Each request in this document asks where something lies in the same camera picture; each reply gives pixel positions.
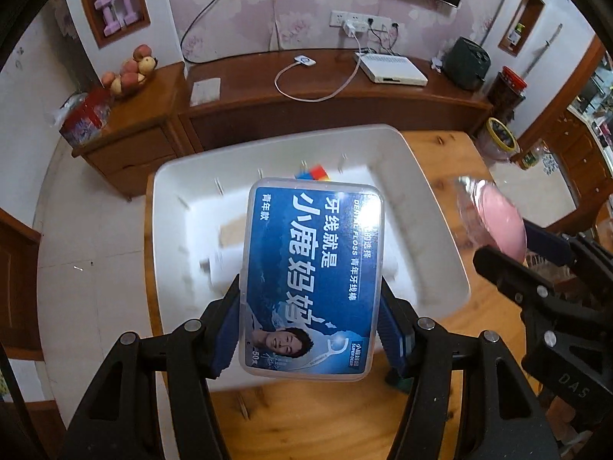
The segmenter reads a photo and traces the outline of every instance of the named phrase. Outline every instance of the yellow rim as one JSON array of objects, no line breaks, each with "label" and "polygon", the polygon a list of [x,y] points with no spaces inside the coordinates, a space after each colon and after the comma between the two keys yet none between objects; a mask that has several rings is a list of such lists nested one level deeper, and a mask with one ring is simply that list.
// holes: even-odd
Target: yellow rim
[{"label": "yellow rim", "polygon": [[[504,130],[508,133],[508,135],[511,137],[511,139],[513,140],[513,147],[508,147],[496,134],[496,132],[494,131],[493,128],[493,121],[496,121],[502,128],[504,128]],[[487,127],[487,130],[490,132],[490,136],[492,137],[492,140],[496,142],[496,145],[498,145],[502,150],[504,150],[505,152],[515,152],[517,150],[517,140],[515,139],[515,137],[513,136],[513,133],[511,133],[511,131],[507,128],[507,126],[505,125],[504,122],[499,121],[496,118],[489,118],[487,119],[487,123],[485,123],[485,126]]]}]

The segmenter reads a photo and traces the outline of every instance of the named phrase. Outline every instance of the blue label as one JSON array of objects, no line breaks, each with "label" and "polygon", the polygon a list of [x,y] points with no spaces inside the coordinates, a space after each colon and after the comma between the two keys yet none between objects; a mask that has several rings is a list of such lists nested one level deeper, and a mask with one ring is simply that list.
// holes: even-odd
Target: blue label
[{"label": "blue label", "polygon": [[260,187],[254,206],[244,363],[363,373],[378,286],[379,197]]}]

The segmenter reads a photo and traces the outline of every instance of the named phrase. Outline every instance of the dumbbell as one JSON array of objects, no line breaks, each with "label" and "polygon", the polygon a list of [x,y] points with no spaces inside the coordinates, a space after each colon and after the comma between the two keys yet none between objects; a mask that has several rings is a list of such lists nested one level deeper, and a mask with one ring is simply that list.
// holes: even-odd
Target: dumbbell
[{"label": "dumbbell", "polygon": [[139,13],[134,12],[132,0],[123,0],[123,6],[126,7],[126,15],[123,18],[124,22],[126,22],[126,26],[134,24],[134,22],[140,19]]},{"label": "dumbbell", "polygon": [[113,33],[116,33],[121,29],[119,21],[115,20],[115,16],[111,10],[112,3],[113,0],[96,0],[94,2],[94,8],[96,10],[102,9],[102,16],[104,17],[104,22],[106,23],[106,27],[104,28],[105,36],[111,36]]}]

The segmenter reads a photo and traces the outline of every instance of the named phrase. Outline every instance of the white plastic bin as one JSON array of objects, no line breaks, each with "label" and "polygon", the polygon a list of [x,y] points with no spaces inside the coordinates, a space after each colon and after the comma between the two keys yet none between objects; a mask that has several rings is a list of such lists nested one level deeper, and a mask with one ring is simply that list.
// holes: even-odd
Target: white plastic bin
[{"label": "white plastic bin", "polygon": [[[470,296],[456,244],[402,135],[386,125],[314,131],[209,151],[164,164],[153,188],[153,259],[165,332],[199,317],[220,295],[200,265],[220,249],[220,227],[244,215],[262,176],[292,178],[321,164],[333,181],[370,184],[385,198],[384,261],[397,297],[421,316],[441,319]],[[211,389],[256,385],[237,353]]]}]

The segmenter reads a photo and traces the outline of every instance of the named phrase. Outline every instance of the power outlet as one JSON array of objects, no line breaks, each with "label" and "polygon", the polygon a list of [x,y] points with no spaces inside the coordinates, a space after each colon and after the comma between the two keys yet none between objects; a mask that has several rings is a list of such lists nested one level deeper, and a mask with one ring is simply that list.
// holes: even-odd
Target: power outlet
[{"label": "power outlet", "polygon": [[354,23],[358,32],[364,29],[369,29],[369,19],[373,19],[373,30],[375,31],[391,31],[392,20],[389,17],[380,17],[378,15],[357,14],[353,12],[343,12],[340,10],[332,10],[330,13],[330,27],[342,27],[343,22],[348,19]]}]

